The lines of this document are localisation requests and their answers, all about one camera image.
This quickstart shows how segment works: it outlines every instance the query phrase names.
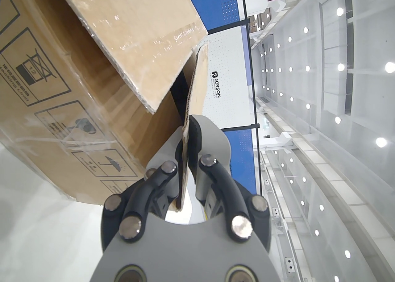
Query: bolt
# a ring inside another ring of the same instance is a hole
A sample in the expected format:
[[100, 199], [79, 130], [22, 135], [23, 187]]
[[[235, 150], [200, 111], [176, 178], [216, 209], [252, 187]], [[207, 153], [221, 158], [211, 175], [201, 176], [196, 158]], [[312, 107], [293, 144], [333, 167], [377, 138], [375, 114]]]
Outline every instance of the bolt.
[[205, 167], [212, 167], [217, 163], [217, 159], [211, 154], [205, 154], [200, 158], [200, 163]]
[[148, 169], [148, 170], [145, 172], [146, 180], [147, 180], [150, 176], [152, 176], [152, 174], [153, 174], [155, 171], [156, 171], [155, 168]]
[[236, 215], [231, 223], [231, 229], [237, 237], [248, 239], [252, 234], [252, 224], [249, 219], [242, 215]]
[[126, 217], [119, 225], [119, 234], [125, 240], [133, 239], [140, 233], [141, 220], [134, 215]]
[[104, 202], [104, 208], [108, 211], [115, 211], [120, 206], [122, 198], [120, 194], [111, 195]]
[[177, 166], [175, 165], [175, 163], [173, 161], [165, 161], [160, 166], [160, 168], [162, 169], [162, 171], [164, 173], [170, 174], [170, 173], [173, 173], [177, 169]]
[[268, 202], [260, 195], [254, 195], [251, 199], [252, 206], [259, 212], [265, 212], [268, 209]]

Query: cardboard box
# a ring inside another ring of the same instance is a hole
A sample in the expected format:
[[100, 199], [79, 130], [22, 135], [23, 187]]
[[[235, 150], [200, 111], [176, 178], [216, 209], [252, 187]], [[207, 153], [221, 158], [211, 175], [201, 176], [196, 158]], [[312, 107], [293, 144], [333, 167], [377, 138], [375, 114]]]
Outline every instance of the cardboard box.
[[182, 125], [168, 91], [206, 29], [190, 0], [67, 2], [0, 0], [0, 139], [103, 204]]

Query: white wall panel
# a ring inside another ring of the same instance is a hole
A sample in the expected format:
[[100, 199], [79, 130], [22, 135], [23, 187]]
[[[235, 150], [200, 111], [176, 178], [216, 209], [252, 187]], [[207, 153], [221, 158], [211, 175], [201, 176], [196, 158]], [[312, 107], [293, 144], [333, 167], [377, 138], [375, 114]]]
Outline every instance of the white wall panel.
[[205, 42], [209, 77], [203, 115], [219, 128], [251, 125], [241, 27], [208, 35]]

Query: round ceiling light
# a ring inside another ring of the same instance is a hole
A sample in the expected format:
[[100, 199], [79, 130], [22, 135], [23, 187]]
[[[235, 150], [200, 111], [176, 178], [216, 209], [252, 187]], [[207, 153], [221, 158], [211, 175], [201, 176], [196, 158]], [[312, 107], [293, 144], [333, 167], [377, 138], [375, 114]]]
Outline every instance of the round ceiling light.
[[379, 137], [376, 139], [376, 144], [379, 148], [384, 147], [385, 145], [387, 145], [387, 140], [383, 137]]
[[343, 10], [341, 7], [339, 7], [339, 8], [336, 10], [336, 14], [337, 14], [337, 16], [341, 16], [341, 15], [344, 14], [344, 10]]
[[393, 62], [387, 62], [385, 64], [385, 71], [389, 74], [395, 72], [395, 64]]

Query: cardboard flap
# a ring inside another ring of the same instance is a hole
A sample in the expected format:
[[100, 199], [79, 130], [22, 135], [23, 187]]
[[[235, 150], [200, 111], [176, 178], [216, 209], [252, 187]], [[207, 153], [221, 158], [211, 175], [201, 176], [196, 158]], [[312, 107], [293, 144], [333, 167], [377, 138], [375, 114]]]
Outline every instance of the cardboard flap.
[[207, 34], [191, 0], [66, 0], [154, 113]]
[[196, 66], [193, 72], [191, 87], [188, 94], [186, 105], [186, 115], [184, 126], [182, 127], [182, 176], [180, 177], [180, 194], [177, 199], [177, 209], [182, 209], [188, 179], [188, 133], [189, 115], [202, 114], [203, 103], [207, 91], [207, 71], [208, 71], [208, 52], [209, 45], [204, 44], [199, 48], [196, 55]]

